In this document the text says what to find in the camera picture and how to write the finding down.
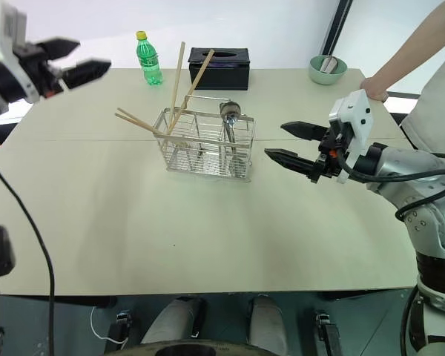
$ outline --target tissue box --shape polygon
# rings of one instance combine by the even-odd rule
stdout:
[[[210,49],[191,48],[188,60],[191,82],[194,81]],[[214,55],[196,89],[247,90],[250,63],[247,48],[214,48]]]

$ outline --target human hand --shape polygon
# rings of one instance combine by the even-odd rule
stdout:
[[[387,98],[389,98],[389,95],[385,90],[379,92],[375,84],[376,83],[373,78],[366,78],[361,83],[360,89],[364,89],[369,98],[373,100],[378,100],[380,102],[385,102]]]

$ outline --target wire basket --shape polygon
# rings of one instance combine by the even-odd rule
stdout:
[[[154,127],[167,132],[170,108],[159,115]],[[218,113],[183,110],[171,135],[154,134],[169,171],[248,180],[254,119],[241,115],[234,124],[235,143],[229,142]]]

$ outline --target green bottle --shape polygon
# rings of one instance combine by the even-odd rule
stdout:
[[[145,80],[149,85],[162,84],[163,75],[158,65],[158,55],[154,46],[147,40],[145,31],[138,31],[136,39],[139,40],[139,44],[136,46],[136,55],[139,57]]]

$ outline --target bowl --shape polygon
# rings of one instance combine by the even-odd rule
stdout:
[[[322,85],[331,85],[338,81],[344,73],[348,70],[348,66],[341,59],[336,58],[338,60],[338,66],[333,71],[333,73],[323,73],[320,72],[321,65],[323,60],[329,56],[316,56],[310,60],[310,68],[309,68],[309,76],[312,81]]]

